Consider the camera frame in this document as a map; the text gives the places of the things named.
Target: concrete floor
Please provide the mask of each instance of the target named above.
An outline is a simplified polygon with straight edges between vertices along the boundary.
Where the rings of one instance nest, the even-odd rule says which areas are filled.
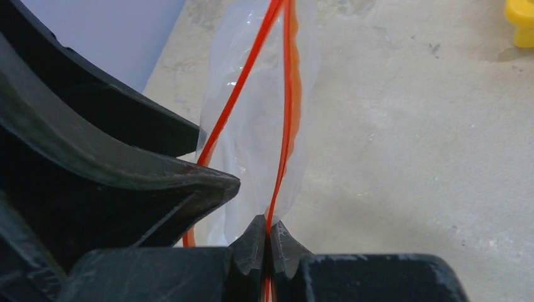
[[[228,0],[189,0],[145,94],[198,123]],[[422,252],[472,301],[534,301],[534,51],[504,1],[321,0],[307,175],[315,253]]]

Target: transparent plastic film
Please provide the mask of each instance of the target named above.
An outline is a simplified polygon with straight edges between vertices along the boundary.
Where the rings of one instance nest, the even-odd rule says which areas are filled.
[[[307,160],[306,101],[320,66],[316,3],[240,0],[212,43],[197,162],[241,179],[239,194],[202,220],[184,246],[228,245],[254,216],[278,222]]]

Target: yellow object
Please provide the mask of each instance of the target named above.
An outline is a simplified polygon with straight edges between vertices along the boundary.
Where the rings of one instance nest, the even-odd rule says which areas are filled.
[[[516,26],[514,44],[534,47],[534,0],[506,0],[504,15]]]

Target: scratch mark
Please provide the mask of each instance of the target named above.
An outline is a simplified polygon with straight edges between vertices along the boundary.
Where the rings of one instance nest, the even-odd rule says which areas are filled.
[[[440,47],[441,47],[440,43],[438,43],[438,44],[434,45],[434,47],[432,47],[432,55],[434,55],[434,57],[436,57],[436,59],[439,59],[439,57],[436,54],[440,50]]]

